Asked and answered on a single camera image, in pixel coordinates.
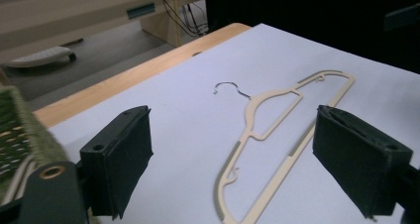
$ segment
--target white paper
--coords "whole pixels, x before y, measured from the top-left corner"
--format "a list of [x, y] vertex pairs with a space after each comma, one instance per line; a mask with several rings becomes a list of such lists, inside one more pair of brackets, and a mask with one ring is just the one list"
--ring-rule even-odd
[[[70, 159], [115, 116], [148, 105], [153, 150], [123, 220], [113, 223], [220, 223], [213, 190], [216, 177], [245, 128], [250, 96], [287, 89], [319, 70], [335, 69], [356, 78], [338, 108], [372, 124], [414, 151], [419, 168], [420, 75], [307, 41], [266, 25], [148, 79], [51, 128]], [[228, 207], [241, 219], [255, 195], [291, 146], [345, 79], [311, 83], [290, 118], [264, 142], [249, 140], [237, 163], [237, 182], [226, 187]], [[263, 132], [293, 97], [262, 105], [256, 129]], [[402, 208], [378, 223], [399, 223]], [[111, 218], [101, 218], [111, 223]], [[259, 223], [370, 223], [312, 155], [312, 144], [268, 205]]]

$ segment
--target beige hanger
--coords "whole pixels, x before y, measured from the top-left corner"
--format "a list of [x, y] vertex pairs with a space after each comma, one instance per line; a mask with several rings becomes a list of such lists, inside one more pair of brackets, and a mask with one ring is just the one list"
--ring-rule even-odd
[[[220, 219], [223, 221], [223, 223], [231, 224], [231, 223], [238, 223], [232, 216], [232, 214], [229, 212], [226, 202], [225, 202], [225, 196], [224, 196], [224, 187], [228, 184], [231, 184], [235, 182], [238, 179], [238, 173], [237, 168], [235, 168], [235, 163], [238, 160], [242, 150], [245, 147], [245, 144], [247, 143], [248, 138], [254, 138], [258, 141], [263, 141], [269, 135], [275, 130], [275, 128], [284, 120], [284, 118], [296, 107], [296, 105], [302, 100], [303, 95], [298, 91], [299, 88], [303, 87], [304, 85], [312, 82], [312, 81], [322, 81], [325, 79], [326, 75], [337, 75], [337, 76], [343, 76], [347, 78], [346, 84], [340, 89], [340, 91], [333, 97], [333, 99], [327, 104], [330, 107], [334, 107], [337, 105], [337, 103], [340, 101], [340, 99], [346, 94], [346, 92], [349, 90], [349, 88], [352, 86], [352, 84], [355, 82], [355, 79], [347, 74], [343, 73], [341, 71], [336, 70], [322, 70], [318, 71], [302, 80], [297, 82], [295, 85], [290, 87], [289, 89], [281, 89], [281, 90], [272, 90], [260, 93], [257, 96], [249, 96], [243, 92], [241, 92], [238, 88], [238, 85], [236, 85], [233, 82], [222, 82], [218, 83], [215, 86], [215, 93], [217, 93], [217, 86], [223, 83], [230, 83], [237, 87], [237, 90], [240, 94], [248, 97], [251, 101], [247, 105], [246, 111], [245, 111], [245, 120], [246, 120], [246, 128], [240, 138], [240, 140], [237, 142], [235, 148], [231, 152], [231, 154], [228, 156], [225, 164], [223, 165], [217, 180], [215, 184], [215, 190], [214, 190], [214, 197], [215, 197], [215, 206], [217, 213], [220, 217]], [[255, 122], [255, 114], [258, 109], [258, 107], [265, 102], [266, 100], [276, 97], [285, 95], [287, 93], [294, 93], [297, 95], [296, 99], [292, 102], [292, 104], [277, 118], [277, 120], [263, 133], [262, 135], [256, 134], [253, 132], [254, 128], [254, 122]], [[257, 220], [260, 218], [261, 214], [265, 210], [266, 206], [274, 196], [275, 192], [278, 190], [278, 188], [281, 186], [282, 182], [286, 178], [287, 174], [293, 167], [294, 163], [299, 158], [300, 154], [306, 147], [306, 145], [309, 143], [309, 141], [312, 139], [313, 134], [315, 130], [315, 121], [313, 121], [308, 129], [303, 133], [299, 141], [296, 143], [296, 145], [293, 147], [293, 149], [290, 151], [290, 153], [287, 155], [285, 161], [281, 164], [281, 166], [277, 169], [276, 173], [272, 177], [272, 179], [268, 182], [264, 190], [262, 191], [262, 194], [257, 198], [257, 200], [254, 202], [251, 209], [248, 211], [245, 218], [241, 221], [241, 223], [256, 223]]]

